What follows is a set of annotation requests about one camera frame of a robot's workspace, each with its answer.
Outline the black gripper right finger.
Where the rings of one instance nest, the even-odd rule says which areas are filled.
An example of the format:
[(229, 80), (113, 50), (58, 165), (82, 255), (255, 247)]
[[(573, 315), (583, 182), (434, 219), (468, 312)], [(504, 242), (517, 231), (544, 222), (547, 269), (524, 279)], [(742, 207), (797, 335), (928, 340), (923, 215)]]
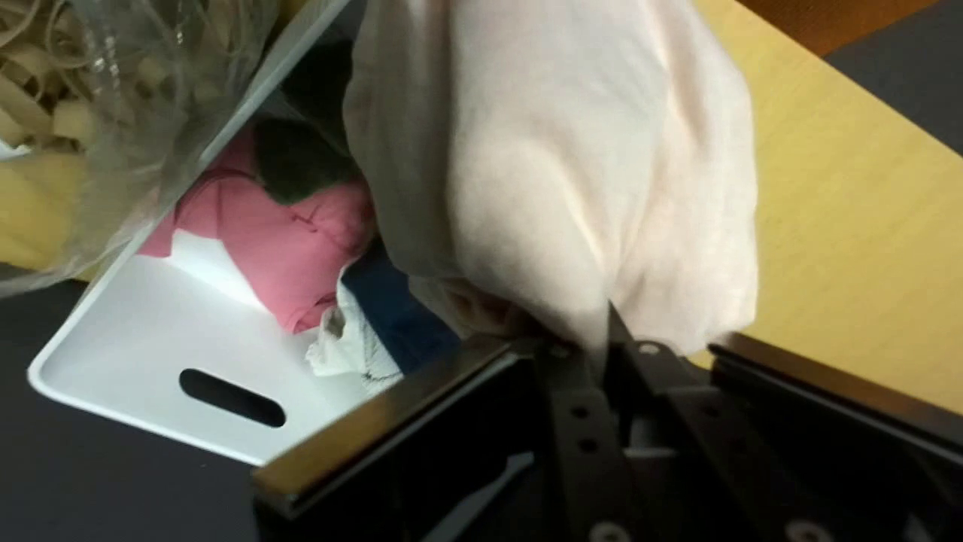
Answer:
[(616, 307), (608, 309), (604, 394), (616, 419), (612, 468), (712, 468), (705, 436), (719, 419), (719, 389), (671, 346), (635, 337)]

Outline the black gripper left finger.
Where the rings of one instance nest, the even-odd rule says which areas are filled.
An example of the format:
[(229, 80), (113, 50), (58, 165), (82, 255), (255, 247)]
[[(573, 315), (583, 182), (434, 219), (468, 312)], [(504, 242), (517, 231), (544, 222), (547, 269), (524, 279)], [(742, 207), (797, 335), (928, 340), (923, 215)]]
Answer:
[(538, 350), (538, 389), (562, 473), (591, 473), (608, 448), (608, 403), (590, 364), (567, 342)]

